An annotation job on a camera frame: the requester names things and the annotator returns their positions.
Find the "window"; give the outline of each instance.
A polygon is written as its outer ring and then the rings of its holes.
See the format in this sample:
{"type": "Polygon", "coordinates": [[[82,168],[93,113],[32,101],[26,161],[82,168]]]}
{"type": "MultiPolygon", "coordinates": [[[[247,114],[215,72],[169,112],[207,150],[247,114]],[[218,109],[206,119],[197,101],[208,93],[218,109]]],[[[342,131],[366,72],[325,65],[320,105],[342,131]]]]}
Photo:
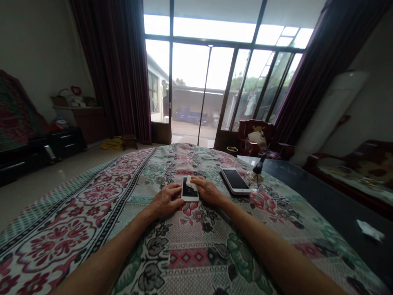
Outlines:
{"type": "Polygon", "coordinates": [[[169,0],[143,0],[145,33],[169,36],[169,0]]]}
{"type": "Polygon", "coordinates": [[[160,111],[158,105],[158,77],[150,71],[149,75],[149,95],[150,95],[150,112],[158,113],[160,111]]]}
{"type": "Polygon", "coordinates": [[[152,122],[208,147],[219,124],[273,122],[325,2],[143,0],[152,122]]]}
{"type": "Polygon", "coordinates": [[[175,0],[173,35],[251,42],[262,0],[175,0]]]}
{"type": "Polygon", "coordinates": [[[169,42],[146,40],[150,119],[169,122],[169,42]]]}
{"type": "Polygon", "coordinates": [[[256,43],[306,48],[326,0],[268,0],[256,43]]]}

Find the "wooden armchair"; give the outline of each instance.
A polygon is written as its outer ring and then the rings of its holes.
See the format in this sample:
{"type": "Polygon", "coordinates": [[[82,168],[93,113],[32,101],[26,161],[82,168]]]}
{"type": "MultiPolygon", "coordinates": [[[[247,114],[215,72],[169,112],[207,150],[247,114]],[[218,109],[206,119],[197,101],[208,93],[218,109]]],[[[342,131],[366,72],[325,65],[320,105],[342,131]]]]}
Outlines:
{"type": "Polygon", "coordinates": [[[350,185],[341,182],[322,172],[317,163],[324,158],[334,158],[344,162],[343,166],[350,168],[358,174],[383,181],[385,186],[393,189],[393,143],[368,140],[362,143],[355,151],[344,157],[330,154],[315,153],[308,157],[303,169],[338,189],[348,197],[370,208],[376,213],[393,221],[393,207],[389,204],[368,195],[350,185]]]}
{"type": "Polygon", "coordinates": [[[294,147],[272,141],[274,126],[262,120],[240,120],[237,136],[240,141],[239,155],[258,157],[266,154],[269,159],[289,160],[295,153],[294,147]],[[267,149],[261,150],[256,142],[247,139],[248,134],[263,131],[267,149]]]}

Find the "smartphone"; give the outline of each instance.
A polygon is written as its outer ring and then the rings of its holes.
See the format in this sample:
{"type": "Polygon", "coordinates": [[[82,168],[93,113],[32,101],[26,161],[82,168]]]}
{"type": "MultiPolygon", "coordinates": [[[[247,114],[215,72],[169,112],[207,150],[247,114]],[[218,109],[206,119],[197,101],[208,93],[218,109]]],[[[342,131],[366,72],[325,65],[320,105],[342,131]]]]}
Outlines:
{"type": "Polygon", "coordinates": [[[198,202],[199,194],[197,191],[194,191],[193,188],[187,186],[187,176],[183,177],[183,181],[181,182],[181,184],[182,184],[181,198],[186,202],[198,202]]]}
{"type": "Polygon", "coordinates": [[[251,193],[252,190],[244,182],[235,168],[221,168],[221,173],[232,194],[248,195],[251,193]]]}

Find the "hand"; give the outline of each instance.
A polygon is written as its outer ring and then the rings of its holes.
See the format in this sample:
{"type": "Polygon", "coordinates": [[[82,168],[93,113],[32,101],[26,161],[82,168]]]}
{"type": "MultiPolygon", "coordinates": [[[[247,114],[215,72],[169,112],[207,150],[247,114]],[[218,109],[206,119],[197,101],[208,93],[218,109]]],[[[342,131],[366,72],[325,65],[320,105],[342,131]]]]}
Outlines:
{"type": "Polygon", "coordinates": [[[229,200],[210,180],[202,176],[192,176],[191,183],[196,184],[196,188],[198,189],[199,195],[202,197],[202,199],[212,205],[220,206],[222,202],[229,200]]]}
{"type": "Polygon", "coordinates": [[[183,199],[176,199],[172,201],[172,196],[179,192],[181,192],[180,184],[164,186],[162,190],[158,192],[153,201],[146,208],[150,211],[154,220],[173,213],[184,204],[183,199]]]}

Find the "bag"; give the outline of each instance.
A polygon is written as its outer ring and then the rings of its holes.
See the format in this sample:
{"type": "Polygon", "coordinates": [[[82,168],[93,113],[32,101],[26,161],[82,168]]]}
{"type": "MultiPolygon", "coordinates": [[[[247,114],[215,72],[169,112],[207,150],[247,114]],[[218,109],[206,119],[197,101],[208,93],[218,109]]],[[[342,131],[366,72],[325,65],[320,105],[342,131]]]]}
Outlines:
{"type": "Polygon", "coordinates": [[[108,139],[103,144],[101,148],[103,150],[120,150],[123,146],[123,141],[121,136],[115,136],[113,139],[108,139]]]}

